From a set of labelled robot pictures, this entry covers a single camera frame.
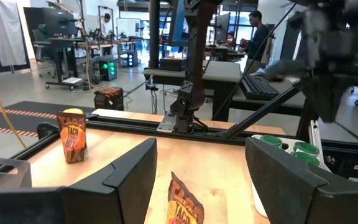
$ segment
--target keyboard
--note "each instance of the keyboard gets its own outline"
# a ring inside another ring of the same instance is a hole
[[[241,90],[249,100],[270,101],[280,93],[273,88],[269,82],[261,76],[246,75],[241,80]]]

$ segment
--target taco chip bag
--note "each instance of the taco chip bag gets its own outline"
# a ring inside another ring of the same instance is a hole
[[[82,110],[68,109],[57,114],[57,122],[67,163],[83,162],[86,149],[86,116]]]
[[[167,224],[202,224],[204,206],[173,173],[168,189]]]

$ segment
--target office chair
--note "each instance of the office chair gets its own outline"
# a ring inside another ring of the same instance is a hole
[[[42,55],[42,49],[45,48],[44,45],[42,44],[38,44],[39,42],[43,42],[45,40],[45,36],[41,33],[41,31],[35,29],[32,31],[33,35],[34,35],[34,47],[37,48],[37,53],[35,54],[35,59],[37,60],[37,62],[45,62],[45,63],[49,63],[52,64],[53,67],[53,71],[52,71],[52,78],[56,77],[56,68],[55,68],[55,63],[53,62],[53,60],[48,57],[48,56],[43,56]]]

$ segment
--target black floor mat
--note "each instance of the black floor mat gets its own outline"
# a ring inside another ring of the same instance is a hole
[[[35,116],[23,116],[18,114],[7,114],[7,116],[11,120],[15,129],[18,131],[37,132],[38,124],[43,122],[57,124],[56,119],[39,118]],[[6,123],[2,113],[0,113],[0,128],[9,129],[9,125]]]
[[[59,111],[64,111],[70,108],[78,108],[84,111],[85,113],[91,113],[94,111],[94,108],[83,107],[83,106],[71,106],[71,105],[58,105],[54,103],[38,103],[31,101],[21,101],[20,103],[15,103],[13,105],[5,107],[7,110],[19,110],[19,111],[28,111],[28,112],[38,112],[38,113],[47,113],[47,114],[57,114]]]

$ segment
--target cart wheel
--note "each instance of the cart wheel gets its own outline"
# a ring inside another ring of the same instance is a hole
[[[356,106],[358,106],[358,100],[356,100],[356,101],[354,102],[354,104],[355,104]]]

